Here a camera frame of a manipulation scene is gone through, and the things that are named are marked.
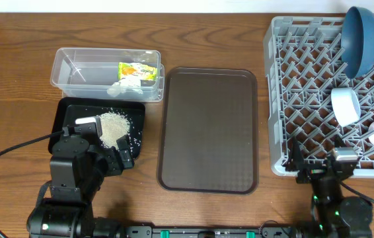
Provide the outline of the white rice pile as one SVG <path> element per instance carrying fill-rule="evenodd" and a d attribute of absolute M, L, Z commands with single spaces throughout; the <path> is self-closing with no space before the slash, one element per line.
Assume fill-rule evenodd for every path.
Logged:
<path fill-rule="evenodd" d="M 116 112 L 106 112 L 98 116 L 102 126 L 102 135 L 100 140 L 102 146 L 105 148 L 115 147 L 118 149 L 117 140 L 122 136 L 128 135 L 130 139 L 130 149 L 133 150 L 134 146 L 140 146 L 141 140 L 135 138 L 139 132 L 131 133 L 134 130 L 134 124 L 125 114 Z"/>

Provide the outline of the light blue small bowl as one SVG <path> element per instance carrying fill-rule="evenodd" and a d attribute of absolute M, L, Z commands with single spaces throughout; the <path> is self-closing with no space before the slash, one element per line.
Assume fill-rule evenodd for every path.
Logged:
<path fill-rule="evenodd" d="M 334 88 L 331 90 L 330 98 L 334 116 L 341 127 L 353 124 L 360 119 L 359 101 L 352 88 Z"/>

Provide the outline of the white tissue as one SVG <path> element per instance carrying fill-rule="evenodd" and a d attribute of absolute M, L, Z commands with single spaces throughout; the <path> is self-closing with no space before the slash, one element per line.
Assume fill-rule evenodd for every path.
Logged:
<path fill-rule="evenodd" d="M 117 97 L 123 93 L 137 93 L 143 94 L 143 90 L 141 89 L 141 79 L 137 77 L 125 77 L 120 79 L 119 81 L 113 83 L 106 92 L 111 97 Z"/>

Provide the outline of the yellow green snack wrapper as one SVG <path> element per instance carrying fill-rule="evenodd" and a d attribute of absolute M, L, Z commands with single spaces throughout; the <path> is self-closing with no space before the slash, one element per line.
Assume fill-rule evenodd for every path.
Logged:
<path fill-rule="evenodd" d="M 124 63 L 118 64 L 118 79 L 136 77 L 140 80 L 154 81 L 157 77 L 157 68 L 142 63 Z"/>

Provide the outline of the dark blue bowl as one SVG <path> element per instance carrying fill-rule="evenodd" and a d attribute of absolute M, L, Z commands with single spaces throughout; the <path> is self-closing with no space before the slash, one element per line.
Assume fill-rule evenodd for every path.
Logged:
<path fill-rule="evenodd" d="M 351 7 L 343 21 L 341 58 L 349 79 L 364 76 L 374 66 L 374 14 L 363 7 Z"/>

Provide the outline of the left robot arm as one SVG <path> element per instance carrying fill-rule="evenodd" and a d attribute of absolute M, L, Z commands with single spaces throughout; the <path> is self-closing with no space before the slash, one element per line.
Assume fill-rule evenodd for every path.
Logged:
<path fill-rule="evenodd" d="M 105 177 L 122 174 L 134 165 L 129 137 L 121 146 L 103 149 L 81 136 L 61 138 L 52 147 L 52 179 L 39 191 L 36 207 L 27 219 L 30 237 L 124 237 L 122 225 L 93 215 L 93 198 Z"/>

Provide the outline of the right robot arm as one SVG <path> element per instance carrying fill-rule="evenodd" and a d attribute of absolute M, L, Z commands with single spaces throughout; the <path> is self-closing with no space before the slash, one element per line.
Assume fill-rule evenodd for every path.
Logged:
<path fill-rule="evenodd" d="M 373 205 L 361 196 L 344 196 L 342 182 L 354 174 L 357 153 L 338 139 L 322 163 L 306 163 L 299 142 L 291 138 L 286 170 L 296 183 L 310 184 L 310 222 L 291 229 L 290 237 L 372 237 Z"/>

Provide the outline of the grey dishwasher rack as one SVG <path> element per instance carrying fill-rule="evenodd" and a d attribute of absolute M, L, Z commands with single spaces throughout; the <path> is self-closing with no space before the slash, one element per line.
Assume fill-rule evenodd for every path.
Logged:
<path fill-rule="evenodd" d="M 276 175 L 287 174 L 291 138 L 298 140 L 305 161 L 316 164 L 341 137 L 358 155 L 355 177 L 374 178 L 374 145 L 369 141 L 374 66 L 363 77 L 346 76 L 341 31 L 340 17 L 275 17 L 265 34 L 270 162 Z M 337 87 L 353 89 L 361 109 L 359 120 L 344 127 L 334 115 L 330 98 Z"/>

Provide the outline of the black plastic tray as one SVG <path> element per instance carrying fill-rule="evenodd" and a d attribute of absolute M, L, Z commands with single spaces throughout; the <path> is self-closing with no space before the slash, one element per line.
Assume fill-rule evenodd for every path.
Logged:
<path fill-rule="evenodd" d="M 107 112 L 124 116 L 130 123 L 130 149 L 132 157 L 137 159 L 141 151 L 145 121 L 145 105 L 140 102 L 78 97 L 62 98 L 57 105 L 52 133 L 60 131 L 64 126 L 74 125 L 78 118 L 100 116 Z"/>

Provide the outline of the clear plastic bin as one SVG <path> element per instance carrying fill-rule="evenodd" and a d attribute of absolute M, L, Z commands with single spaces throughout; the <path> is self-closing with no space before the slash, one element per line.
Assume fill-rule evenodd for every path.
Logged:
<path fill-rule="evenodd" d="M 111 97 L 106 90 L 119 81 L 120 62 L 156 67 L 156 80 L 141 80 L 142 95 L 129 92 Z M 67 97 L 159 102 L 163 99 L 165 67 L 156 50 L 60 48 L 56 52 L 50 83 Z"/>

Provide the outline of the brown serving tray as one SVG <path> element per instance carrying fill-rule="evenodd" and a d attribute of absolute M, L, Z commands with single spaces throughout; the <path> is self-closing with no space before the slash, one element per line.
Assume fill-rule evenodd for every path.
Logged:
<path fill-rule="evenodd" d="M 251 194 L 258 186 L 256 77 L 177 67 L 167 75 L 157 181 L 167 190 Z"/>

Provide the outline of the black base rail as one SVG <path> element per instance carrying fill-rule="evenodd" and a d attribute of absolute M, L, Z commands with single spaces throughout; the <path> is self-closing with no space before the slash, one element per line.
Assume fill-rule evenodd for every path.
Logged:
<path fill-rule="evenodd" d="M 302 238 L 309 237 L 304 231 L 292 227 L 258 227 L 226 228 L 226 227 L 150 227 L 129 226 L 117 229 L 113 235 L 94 235 L 94 237 L 111 238 Z"/>

